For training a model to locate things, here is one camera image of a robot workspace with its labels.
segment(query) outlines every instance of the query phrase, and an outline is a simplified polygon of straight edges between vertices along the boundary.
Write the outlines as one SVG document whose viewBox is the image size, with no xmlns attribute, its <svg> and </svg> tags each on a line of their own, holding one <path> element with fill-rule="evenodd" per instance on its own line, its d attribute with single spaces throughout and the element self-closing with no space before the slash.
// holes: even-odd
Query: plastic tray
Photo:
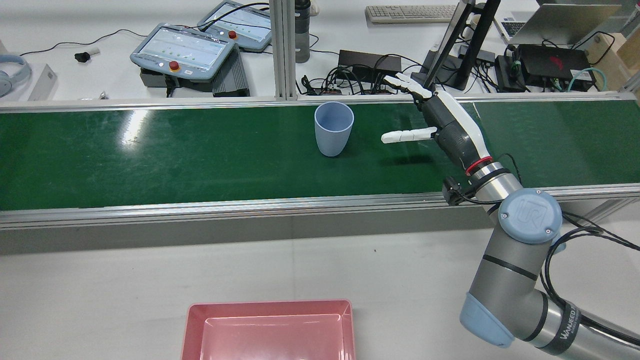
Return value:
<svg viewBox="0 0 640 360">
<path fill-rule="evenodd" d="M 182 360 L 355 360 L 348 300 L 195 304 Z"/>
</svg>

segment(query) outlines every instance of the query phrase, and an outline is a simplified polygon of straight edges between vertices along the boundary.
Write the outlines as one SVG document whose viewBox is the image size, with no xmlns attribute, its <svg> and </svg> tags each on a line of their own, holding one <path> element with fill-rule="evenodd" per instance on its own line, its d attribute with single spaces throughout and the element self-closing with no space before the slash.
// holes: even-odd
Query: monitor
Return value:
<svg viewBox="0 0 640 360">
<path fill-rule="evenodd" d="M 218 36 L 235 31 L 234 40 L 241 49 L 261 52 L 271 42 L 271 17 L 266 11 L 250 7 L 234 11 L 240 6 L 242 4 L 235 1 L 224 0 L 200 20 L 198 28 Z"/>
<path fill-rule="evenodd" d="M 138 66 L 189 80 L 213 78 L 235 42 L 182 26 L 159 24 L 130 55 Z"/>
<path fill-rule="evenodd" d="M 486 0 L 486 3 L 476 6 L 475 0 L 460 0 L 440 45 L 437 49 L 427 53 L 422 70 L 420 73 L 413 73 L 412 78 L 422 84 L 424 88 L 432 88 L 438 83 L 464 90 L 499 4 L 500 0 Z M 454 44 L 459 42 L 471 13 L 480 13 L 481 16 L 474 34 L 468 42 L 468 49 L 464 57 L 459 59 L 449 55 L 449 52 Z"/>
</svg>

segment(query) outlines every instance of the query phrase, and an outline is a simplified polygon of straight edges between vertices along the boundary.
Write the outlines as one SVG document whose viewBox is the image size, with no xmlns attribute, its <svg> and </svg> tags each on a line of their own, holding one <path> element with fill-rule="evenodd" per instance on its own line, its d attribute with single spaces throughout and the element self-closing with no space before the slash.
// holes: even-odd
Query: headphones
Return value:
<svg viewBox="0 0 640 360">
<path fill-rule="evenodd" d="M 31 75 L 31 67 L 24 58 L 17 55 L 0 55 L 0 63 L 17 63 L 22 65 L 20 70 L 11 76 L 0 70 L 0 97 L 3 97 L 9 94 L 17 83 L 27 79 Z"/>
</svg>

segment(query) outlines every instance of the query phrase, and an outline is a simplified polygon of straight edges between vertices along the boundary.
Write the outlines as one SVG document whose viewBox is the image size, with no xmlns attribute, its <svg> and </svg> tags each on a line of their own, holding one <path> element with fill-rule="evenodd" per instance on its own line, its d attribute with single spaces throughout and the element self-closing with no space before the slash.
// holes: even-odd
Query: water bottle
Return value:
<svg viewBox="0 0 640 360">
<path fill-rule="evenodd" d="M 309 16 L 311 0 L 296 0 L 296 63 L 309 60 Z"/>
</svg>

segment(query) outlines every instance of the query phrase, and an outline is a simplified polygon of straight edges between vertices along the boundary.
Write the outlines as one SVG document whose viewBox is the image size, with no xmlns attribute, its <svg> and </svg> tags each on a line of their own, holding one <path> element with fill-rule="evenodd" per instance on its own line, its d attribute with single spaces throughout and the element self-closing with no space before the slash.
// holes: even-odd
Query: laptop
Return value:
<svg viewBox="0 0 640 360">
<path fill-rule="evenodd" d="M 508 44 L 549 40 L 556 45 L 573 45 L 620 8 L 619 4 L 543 4 L 534 12 L 499 10 L 493 21 Z"/>
</svg>

